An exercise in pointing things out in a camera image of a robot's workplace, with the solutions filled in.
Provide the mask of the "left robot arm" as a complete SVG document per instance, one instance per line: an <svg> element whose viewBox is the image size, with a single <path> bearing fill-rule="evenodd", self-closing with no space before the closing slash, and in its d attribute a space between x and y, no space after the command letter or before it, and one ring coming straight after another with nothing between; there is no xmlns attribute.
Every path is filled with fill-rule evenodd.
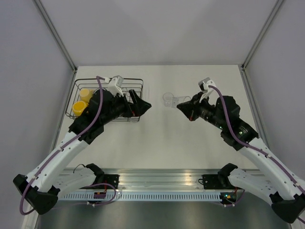
<svg viewBox="0 0 305 229"><path fill-rule="evenodd" d="M134 90L129 90L131 101L126 96L112 95L98 89L88 107L70 125L62 142L27 175L18 174L13 184L21 194L20 214L34 211L40 215L50 211L57 201L77 189L91 186L99 189L104 184L104 172L91 163L81 171L60 178L66 166L99 135L106 124L122 117L140 117L151 104L142 100Z"/></svg>

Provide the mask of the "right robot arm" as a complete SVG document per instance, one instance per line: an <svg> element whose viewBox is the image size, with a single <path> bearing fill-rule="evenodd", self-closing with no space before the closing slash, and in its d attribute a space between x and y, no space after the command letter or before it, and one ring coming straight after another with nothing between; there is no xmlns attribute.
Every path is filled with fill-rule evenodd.
<svg viewBox="0 0 305 229"><path fill-rule="evenodd" d="M241 188L269 204L274 213L287 223L303 222L305 211L305 182L267 147L259 134L240 116L240 106L231 96L220 96L215 105L208 97L196 94L190 101L177 105L188 118L201 118L220 129L221 138L230 147L248 158L267 180L255 178L238 166L229 163L218 172L217 182L222 188Z"/></svg>

